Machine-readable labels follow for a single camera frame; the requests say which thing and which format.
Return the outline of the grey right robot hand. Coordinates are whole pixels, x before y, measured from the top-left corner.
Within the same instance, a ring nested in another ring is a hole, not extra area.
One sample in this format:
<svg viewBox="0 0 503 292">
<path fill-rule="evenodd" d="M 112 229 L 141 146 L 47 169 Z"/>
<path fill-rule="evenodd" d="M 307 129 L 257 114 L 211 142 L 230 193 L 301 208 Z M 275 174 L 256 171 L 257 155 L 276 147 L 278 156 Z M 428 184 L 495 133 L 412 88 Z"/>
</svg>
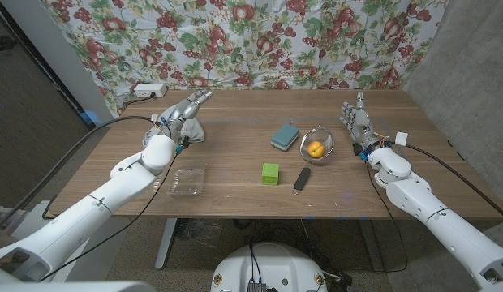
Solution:
<svg viewBox="0 0 503 292">
<path fill-rule="evenodd" d="M 343 103 L 340 121 L 350 132 L 354 154 L 368 156 L 381 146 L 381 137 L 375 132 L 368 112 L 365 110 L 363 93 L 358 92 L 356 99 L 356 106 L 348 102 Z"/>
</svg>

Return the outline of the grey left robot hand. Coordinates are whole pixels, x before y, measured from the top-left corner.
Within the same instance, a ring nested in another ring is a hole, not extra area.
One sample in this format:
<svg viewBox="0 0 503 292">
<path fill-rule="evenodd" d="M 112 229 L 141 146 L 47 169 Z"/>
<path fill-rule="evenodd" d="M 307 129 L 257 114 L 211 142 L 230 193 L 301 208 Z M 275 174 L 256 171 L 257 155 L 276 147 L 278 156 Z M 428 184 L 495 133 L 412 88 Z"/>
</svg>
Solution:
<svg viewBox="0 0 503 292">
<path fill-rule="evenodd" d="M 194 131 L 182 133 L 183 125 L 187 120 L 194 120 L 201 105 L 209 100 L 213 95 L 212 91 L 203 89 L 192 93 L 188 98 L 180 101 L 166 119 L 170 130 L 170 138 L 174 142 L 181 142 L 184 137 L 188 137 L 193 143 L 204 141 L 204 129 L 199 122 L 195 122 Z"/>
</svg>

